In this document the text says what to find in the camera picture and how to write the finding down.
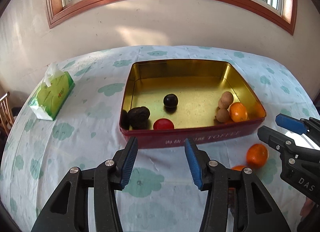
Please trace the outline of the person's right hand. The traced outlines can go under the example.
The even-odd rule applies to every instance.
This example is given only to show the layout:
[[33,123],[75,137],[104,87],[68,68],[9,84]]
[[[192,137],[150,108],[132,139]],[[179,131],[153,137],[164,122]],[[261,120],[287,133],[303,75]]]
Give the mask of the person's right hand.
[[306,216],[308,216],[310,211],[313,209],[314,205],[315,203],[310,198],[306,198],[305,203],[300,211],[300,216],[302,218],[306,218]]

